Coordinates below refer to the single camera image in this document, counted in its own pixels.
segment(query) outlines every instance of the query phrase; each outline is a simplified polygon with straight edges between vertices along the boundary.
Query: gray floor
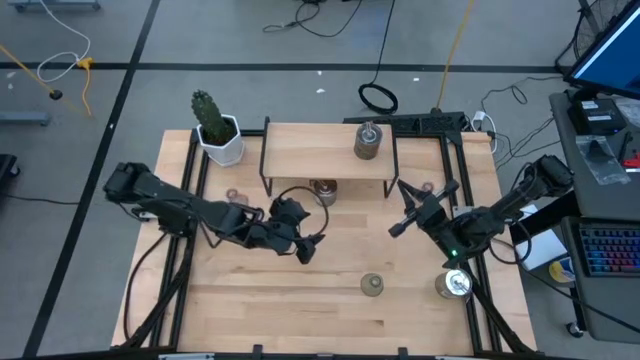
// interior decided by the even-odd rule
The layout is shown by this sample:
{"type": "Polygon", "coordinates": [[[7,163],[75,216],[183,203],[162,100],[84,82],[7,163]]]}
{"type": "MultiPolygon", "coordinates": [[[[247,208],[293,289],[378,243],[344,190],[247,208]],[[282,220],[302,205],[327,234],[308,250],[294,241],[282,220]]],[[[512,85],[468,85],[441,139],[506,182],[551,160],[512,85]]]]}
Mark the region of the gray floor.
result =
{"type": "MultiPolygon", "coordinates": [[[[150,0],[102,1],[103,11],[59,12],[61,20],[91,37],[98,62],[128,62],[150,0]]],[[[390,26],[384,63],[442,65],[466,2],[398,1],[390,26]]],[[[384,33],[389,0],[365,0],[343,34],[320,39],[301,29],[263,34],[270,23],[291,21],[296,2],[285,0],[162,0],[142,54],[149,63],[375,63],[384,33]]],[[[355,3],[329,0],[308,25],[331,31],[343,23],[355,3]]],[[[565,0],[483,0],[472,12],[454,59],[464,65],[548,66],[571,36],[577,3],[565,0]]],[[[41,61],[67,47],[83,49],[82,39],[57,26],[42,12],[17,14],[0,7],[0,42],[24,61],[41,61]]],[[[96,119],[70,112],[50,101],[27,75],[0,70],[0,108],[39,110],[53,115],[49,127],[0,127],[0,153],[19,156],[23,173],[12,193],[77,200],[112,111],[124,71],[93,71],[89,101],[96,119]]],[[[442,104],[468,115],[493,88],[525,76],[548,74],[452,73],[442,104]]],[[[120,161],[153,166],[165,129],[195,125],[189,98],[195,89],[211,93],[225,113],[244,129],[274,121],[340,122],[370,115],[357,87],[373,74],[360,71],[151,71],[135,73],[100,177],[99,187],[120,161]]],[[[441,74],[383,72],[378,83],[400,99],[399,114],[427,112],[434,106],[441,74]]],[[[72,71],[55,86],[81,106],[84,74],[72,71]]],[[[487,110],[498,131],[519,140],[550,116],[549,94],[566,88],[560,80],[522,86],[529,103],[507,93],[490,97],[487,110]]],[[[557,140],[552,125],[529,145],[557,140]]],[[[562,156],[559,145],[547,153],[562,156]]],[[[498,156],[504,154],[500,144],[498,156]]],[[[503,190],[518,169],[542,153],[514,159],[499,172],[503,190]]],[[[69,229],[75,207],[4,200],[0,204],[0,357],[22,354],[69,229]]],[[[39,354],[106,349],[124,291],[139,225],[107,204],[98,188],[39,354]]],[[[573,317],[571,304],[523,278],[540,350],[584,359],[638,358],[640,347],[603,343],[588,335],[573,339],[563,324],[573,317]]]]}

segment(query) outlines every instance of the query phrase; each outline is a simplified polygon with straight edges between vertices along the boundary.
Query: fan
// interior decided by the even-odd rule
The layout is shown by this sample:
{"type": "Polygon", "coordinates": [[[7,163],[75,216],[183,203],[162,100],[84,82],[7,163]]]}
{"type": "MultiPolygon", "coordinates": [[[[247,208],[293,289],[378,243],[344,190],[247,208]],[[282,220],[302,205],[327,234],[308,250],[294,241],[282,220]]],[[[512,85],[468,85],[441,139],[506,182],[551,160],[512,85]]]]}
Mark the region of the fan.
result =
{"type": "Polygon", "coordinates": [[[564,73],[559,61],[570,48],[573,48],[576,60],[580,59],[591,44],[609,27],[609,24],[617,19],[617,16],[632,1],[634,0],[595,0],[589,4],[587,0],[578,0],[580,3],[578,23],[571,41],[556,58],[556,70],[564,73]]]}

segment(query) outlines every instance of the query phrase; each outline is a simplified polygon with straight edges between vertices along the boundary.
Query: yellow object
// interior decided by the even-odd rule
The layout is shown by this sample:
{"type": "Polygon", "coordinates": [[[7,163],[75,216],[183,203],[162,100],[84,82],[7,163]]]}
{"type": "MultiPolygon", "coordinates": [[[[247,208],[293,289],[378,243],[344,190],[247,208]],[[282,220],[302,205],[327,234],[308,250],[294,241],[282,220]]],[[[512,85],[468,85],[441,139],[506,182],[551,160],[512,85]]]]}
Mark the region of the yellow object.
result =
{"type": "Polygon", "coordinates": [[[87,82],[84,84],[84,90],[82,90],[82,102],[89,116],[93,116],[93,114],[91,114],[91,107],[87,102],[87,90],[89,90],[89,85],[91,84],[91,64],[93,64],[93,58],[91,57],[84,58],[77,63],[78,67],[87,70],[87,82]]]}
{"type": "MultiPolygon", "coordinates": [[[[5,48],[2,44],[0,44],[0,51],[2,51],[5,55],[7,55],[7,57],[9,57],[9,59],[11,59],[14,63],[18,64],[18,66],[20,66],[22,68],[22,70],[24,70],[27,74],[29,74],[29,76],[31,76],[38,84],[40,84],[40,86],[42,86],[45,90],[47,90],[47,92],[49,94],[53,94],[55,92],[55,89],[53,89],[51,86],[45,84],[42,80],[38,79],[38,77],[31,71],[29,70],[28,67],[26,67],[22,61],[18,60],[17,57],[15,57],[9,50],[7,50],[7,48],[5,48]]],[[[64,97],[62,97],[62,102],[67,106],[67,108],[69,108],[69,110],[77,112],[79,114],[83,114],[84,113],[82,111],[80,111],[80,109],[78,109],[77,107],[75,107],[69,100],[65,99],[64,97]]]]}
{"type": "Polygon", "coordinates": [[[438,102],[436,103],[436,109],[440,109],[440,102],[442,101],[442,96],[444,95],[444,89],[447,84],[447,75],[449,74],[449,67],[451,66],[451,61],[453,61],[453,54],[456,52],[456,48],[458,47],[458,42],[460,42],[460,37],[462,36],[462,32],[464,31],[465,26],[467,26],[467,21],[469,20],[469,14],[471,13],[471,8],[473,7],[473,3],[475,0],[469,0],[469,4],[467,5],[467,10],[464,12],[464,18],[462,19],[462,23],[458,27],[458,33],[456,34],[456,38],[453,40],[453,46],[451,47],[451,51],[449,52],[449,58],[447,59],[447,65],[444,67],[444,74],[442,75],[442,84],[440,85],[440,95],[438,95],[438,102]]]}
{"type": "Polygon", "coordinates": [[[559,283],[569,283],[576,280],[576,275],[573,272],[573,264],[570,257],[565,257],[560,260],[556,260],[549,265],[549,275],[551,278],[559,283]]]}
{"type": "Polygon", "coordinates": [[[18,64],[18,66],[20,66],[22,68],[22,70],[26,71],[27,74],[29,74],[29,76],[31,76],[35,81],[38,82],[38,84],[40,84],[40,86],[42,86],[43,88],[45,88],[50,94],[53,94],[54,90],[51,86],[45,84],[42,80],[38,79],[38,77],[31,72],[31,70],[29,70],[29,68],[27,68],[20,60],[18,60],[18,58],[16,58],[15,56],[13,56],[12,53],[9,52],[9,50],[7,50],[3,45],[0,45],[0,50],[9,57],[9,59],[13,60],[14,63],[18,64]]]}

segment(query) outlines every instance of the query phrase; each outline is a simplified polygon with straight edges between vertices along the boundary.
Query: small round can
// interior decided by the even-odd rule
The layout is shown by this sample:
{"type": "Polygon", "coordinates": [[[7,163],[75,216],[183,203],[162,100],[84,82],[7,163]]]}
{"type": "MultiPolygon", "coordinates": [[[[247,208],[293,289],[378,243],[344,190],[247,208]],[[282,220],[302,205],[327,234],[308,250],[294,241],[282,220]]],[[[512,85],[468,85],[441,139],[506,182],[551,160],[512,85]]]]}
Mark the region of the small round can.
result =
{"type": "Polygon", "coordinates": [[[309,181],[313,191],[318,194],[314,196],[316,204],[322,206],[320,199],[324,202],[325,206],[331,206],[336,202],[338,198],[338,182],[335,180],[310,180],[309,181]]]}
{"type": "Polygon", "coordinates": [[[366,274],[360,279],[360,290],[370,297],[376,297],[384,290],[382,276],[374,273],[366,274]]]}
{"type": "Polygon", "coordinates": [[[378,155],[382,143],[382,129],[372,122],[366,122],[356,130],[353,151],[362,160],[371,160],[378,155]]]}
{"type": "Polygon", "coordinates": [[[471,278],[462,270],[449,270],[436,278],[436,291],[447,299],[465,298],[471,294],[471,278]]]}

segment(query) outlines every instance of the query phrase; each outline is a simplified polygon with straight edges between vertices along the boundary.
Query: wooden board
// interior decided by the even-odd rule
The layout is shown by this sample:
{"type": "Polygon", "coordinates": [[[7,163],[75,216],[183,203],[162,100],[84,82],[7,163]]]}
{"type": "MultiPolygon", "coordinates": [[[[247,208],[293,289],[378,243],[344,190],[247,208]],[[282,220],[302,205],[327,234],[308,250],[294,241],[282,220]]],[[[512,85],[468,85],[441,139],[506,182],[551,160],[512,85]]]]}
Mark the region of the wooden board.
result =
{"type": "MultiPolygon", "coordinates": [[[[158,158],[156,174],[175,185],[188,137],[188,131],[167,131],[158,158]]],[[[464,139],[476,205],[491,204],[500,193],[488,138],[465,134],[464,139]]],[[[223,199],[234,187],[252,206],[268,208],[270,200],[257,174],[261,140],[245,138],[239,165],[209,166],[205,198],[223,199]]],[[[443,186],[437,140],[398,139],[398,155],[401,179],[414,185],[431,181],[436,189],[443,186]]],[[[304,181],[278,181],[274,194],[296,184],[304,181]]],[[[402,218],[403,203],[397,191],[385,200],[381,186],[378,181],[338,181],[327,237],[309,265],[300,265],[294,256],[278,257],[231,243],[212,250],[200,234],[179,350],[250,352],[254,344],[262,344],[272,353],[395,354],[398,347],[408,347],[411,354],[471,354],[464,303],[441,298],[433,287],[443,271],[443,255],[415,227],[398,239],[388,235],[387,229],[402,218]],[[384,279],[385,290],[377,298],[360,291],[360,278],[368,272],[384,279]]],[[[305,192],[291,195],[312,213],[302,233],[315,232],[324,220],[322,209],[305,192]]],[[[443,206],[448,209],[449,204],[444,201],[443,206]]],[[[133,263],[158,236],[156,224],[142,225],[133,263]]],[[[132,328],[157,299],[165,257],[166,244],[140,269],[132,291],[132,328]]],[[[523,341],[535,347],[518,269],[490,256],[487,263],[496,306],[523,341]]],[[[166,316],[165,342],[172,313],[166,316]]],[[[123,340],[121,321],[122,314],[114,344],[123,340]]],[[[488,344],[486,329],[482,333],[488,344]]]]}
{"type": "Polygon", "coordinates": [[[391,180],[395,175],[391,126],[371,160],[353,152],[355,124],[269,123],[264,176],[291,179],[391,180]]]}

